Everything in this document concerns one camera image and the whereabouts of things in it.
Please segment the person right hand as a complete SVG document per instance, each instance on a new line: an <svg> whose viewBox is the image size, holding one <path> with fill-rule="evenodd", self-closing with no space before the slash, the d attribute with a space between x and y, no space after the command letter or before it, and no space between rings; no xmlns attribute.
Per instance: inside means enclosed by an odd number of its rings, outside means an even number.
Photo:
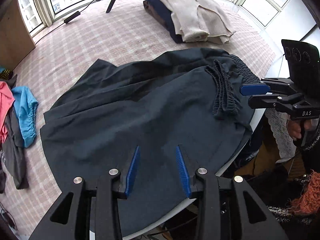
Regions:
<svg viewBox="0 0 320 240"><path fill-rule="evenodd" d="M287 120L287 132L294 141L304 137L304 135L302 135L302 129L304 129L304 133L312 136L316 133L318 121L319 119Z"/></svg>

